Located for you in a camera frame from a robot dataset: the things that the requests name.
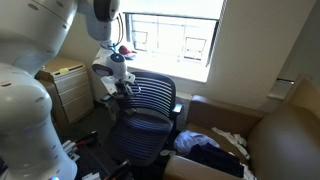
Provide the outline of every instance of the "drawer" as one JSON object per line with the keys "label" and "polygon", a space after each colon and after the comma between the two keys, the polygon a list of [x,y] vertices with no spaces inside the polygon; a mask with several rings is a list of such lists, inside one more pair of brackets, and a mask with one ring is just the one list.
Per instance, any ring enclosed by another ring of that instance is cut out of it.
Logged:
{"label": "drawer", "polygon": [[69,101],[77,98],[78,96],[90,91],[90,85],[88,82],[80,84],[74,88],[68,89],[62,93],[59,93],[61,103],[66,104]]}
{"label": "drawer", "polygon": [[64,76],[62,79],[55,79],[55,84],[59,93],[76,87],[80,84],[88,82],[88,74],[86,71],[80,71],[79,73],[73,73],[69,76]]}
{"label": "drawer", "polygon": [[63,105],[69,123],[80,120],[93,110],[93,100],[91,91]]}

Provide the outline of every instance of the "window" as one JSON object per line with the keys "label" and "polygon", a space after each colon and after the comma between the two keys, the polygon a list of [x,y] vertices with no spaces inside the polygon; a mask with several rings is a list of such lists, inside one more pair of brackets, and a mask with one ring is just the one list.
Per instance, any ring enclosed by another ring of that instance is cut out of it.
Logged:
{"label": "window", "polygon": [[[161,1],[161,6],[157,5],[158,2],[151,0],[141,3],[140,8],[131,7],[131,11],[124,12],[127,41],[137,52],[136,58],[127,61],[127,65],[206,82],[223,1],[214,1],[220,3],[218,8],[208,9],[207,13],[213,10],[215,16],[203,15],[205,8],[201,10],[201,15],[200,12],[195,13],[195,6],[190,4],[194,1]],[[172,8],[165,8],[166,3],[168,6],[180,4],[174,6],[172,13]]]}

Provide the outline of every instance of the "black office chair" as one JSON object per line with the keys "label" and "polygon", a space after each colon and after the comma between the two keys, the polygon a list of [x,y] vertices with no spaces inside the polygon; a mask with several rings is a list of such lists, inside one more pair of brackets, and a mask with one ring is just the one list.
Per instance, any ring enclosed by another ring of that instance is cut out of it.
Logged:
{"label": "black office chair", "polygon": [[[132,165],[142,167],[156,160],[176,127],[182,105],[175,103],[176,88],[169,77],[151,72],[133,74],[136,84],[130,87],[135,95],[117,100],[121,113],[103,148],[116,160],[129,159]],[[125,112],[128,109],[137,112],[129,115]],[[153,113],[142,112],[146,109]]]}

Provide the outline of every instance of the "filing cabinet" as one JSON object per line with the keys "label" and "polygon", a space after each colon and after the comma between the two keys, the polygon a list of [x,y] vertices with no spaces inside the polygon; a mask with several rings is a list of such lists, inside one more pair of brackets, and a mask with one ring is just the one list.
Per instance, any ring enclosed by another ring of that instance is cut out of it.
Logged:
{"label": "filing cabinet", "polygon": [[77,122],[93,110],[88,74],[82,62],[56,57],[38,72],[37,78],[55,85],[58,100],[54,101],[53,110],[61,106],[62,111],[52,116],[59,126]]}

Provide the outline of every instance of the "window sill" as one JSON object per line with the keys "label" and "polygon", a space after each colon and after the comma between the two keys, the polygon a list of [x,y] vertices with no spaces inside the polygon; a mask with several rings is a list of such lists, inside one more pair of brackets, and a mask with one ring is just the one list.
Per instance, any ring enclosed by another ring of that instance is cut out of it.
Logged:
{"label": "window sill", "polygon": [[172,57],[137,55],[134,60],[127,60],[129,68],[146,70],[205,83],[208,78],[209,68],[198,62],[177,61]]}

